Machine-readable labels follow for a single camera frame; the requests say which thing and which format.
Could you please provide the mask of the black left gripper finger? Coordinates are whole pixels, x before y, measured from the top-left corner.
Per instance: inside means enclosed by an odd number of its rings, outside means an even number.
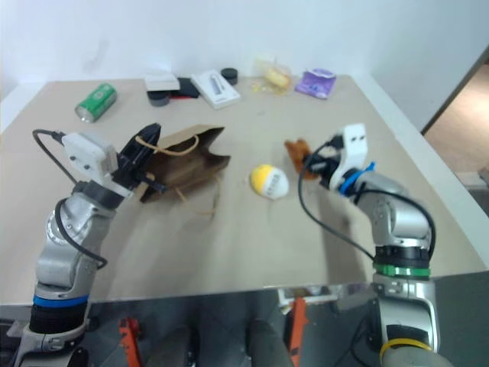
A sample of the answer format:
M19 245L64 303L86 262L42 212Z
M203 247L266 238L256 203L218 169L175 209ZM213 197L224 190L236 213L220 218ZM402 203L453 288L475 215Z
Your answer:
M136 173L136 178L142 182L147 184L151 189L156 190L159 193L164 193L167 190L167 187L164 184L159 183L156 180L156 177L151 172L142 172L138 171Z
M131 139L133 147L133 160L146 161L155 151L154 146L157 145L160 138L161 126L158 123L153 123L142 128Z

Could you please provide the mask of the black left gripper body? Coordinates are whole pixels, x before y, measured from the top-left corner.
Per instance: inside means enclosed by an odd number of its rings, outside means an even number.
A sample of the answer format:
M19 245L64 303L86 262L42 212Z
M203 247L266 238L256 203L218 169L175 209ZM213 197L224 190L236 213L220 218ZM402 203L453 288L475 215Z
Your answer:
M141 182L143 169L150 158L150 149L140 144L126 144L118 153L118 169L112 174L117 184L133 190Z

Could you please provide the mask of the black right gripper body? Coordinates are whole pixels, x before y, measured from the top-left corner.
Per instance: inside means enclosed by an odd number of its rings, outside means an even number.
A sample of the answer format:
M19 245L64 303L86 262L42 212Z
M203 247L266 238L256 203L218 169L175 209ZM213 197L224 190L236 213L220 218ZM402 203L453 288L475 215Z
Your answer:
M325 188L337 188L338 178L335 173L338 170L341 155L339 153L323 153L323 149L314 151L309 164L309 171L317 174L319 184Z

